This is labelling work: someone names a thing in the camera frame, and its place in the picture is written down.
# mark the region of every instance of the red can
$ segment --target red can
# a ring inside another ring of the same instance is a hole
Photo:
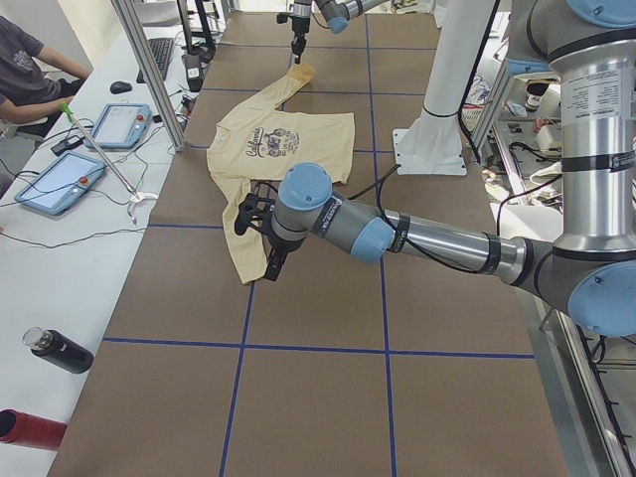
[[[13,409],[0,411],[0,442],[58,450],[67,425]]]

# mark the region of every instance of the black bottle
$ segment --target black bottle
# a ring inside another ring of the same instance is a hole
[[[31,348],[31,353],[76,375],[87,371],[92,365],[92,353],[71,341],[56,330],[31,328],[22,342]]]

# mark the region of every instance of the white table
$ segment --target white table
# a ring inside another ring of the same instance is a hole
[[[174,37],[179,31],[180,27],[149,29],[147,34],[148,37]],[[181,50],[177,47],[165,81],[168,94],[187,86],[180,57]],[[95,121],[109,102],[148,103],[152,113],[157,114],[148,86],[135,83],[137,71],[128,40],[122,34],[72,102],[75,116]],[[111,94],[108,88],[115,80],[130,82],[133,90]],[[171,98],[177,106],[181,93]],[[62,117],[50,135],[69,127],[68,120]],[[152,124],[142,140],[157,127]],[[45,143],[37,150],[25,169],[41,171],[49,165],[56,158],[50,148],[58,140]],[[76,151],[96,157],[84,146]],[[139,190],[160,192],[173,153],[165,128],[139,150],[139,155],[149,163]],[[108,154],[113,160],[122,156],[120,152]],[[144,168],[134,155],[118,167],[133,184],[137,183]],[[13,202],[15,194],[25,185],[24,181],[16,180],[0,205]],[[94,188],[117,202],[126,202],[130,197],[112,171],[107,170]],[[104,196],[91,192],[59,218],[45,217],[19,205],[2,207],[0,227],[16,238],[54,244],[97,232],[143,229],[153,206],[154,202],[143,202],[135,207],[138,221],[135,226],[127,217],[125,206],[115,205]],[[32,356],[22,344],[22,335],[32,326],[56,329],[96,352],[142,234],[91,238],[55,249],[0,236],[0,409],[14,408],[53,420],[69,421],[87,373],[72,375]],[[54,457],[55,453],[50,451],[0,444],[0,475],[44,476]]]

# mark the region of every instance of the blue electronic device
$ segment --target blue electronic device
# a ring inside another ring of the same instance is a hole
[[[132,149],[151,120],[152,113],[148,104],[107,104],[90,135],[102,149]],[[84,145],[92,148],[86,140]]]
[[[58,216],[101,177],[100,159],[67,151],[20,191],[15,201],[50,216]]]

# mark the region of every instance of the computer mouse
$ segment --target computer mouse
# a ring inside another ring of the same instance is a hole
[[[132,84],[126,81],[116,81],[110,85],[110,92],[113,94],[120,94],[121,92],[127,92],[132,89]]]

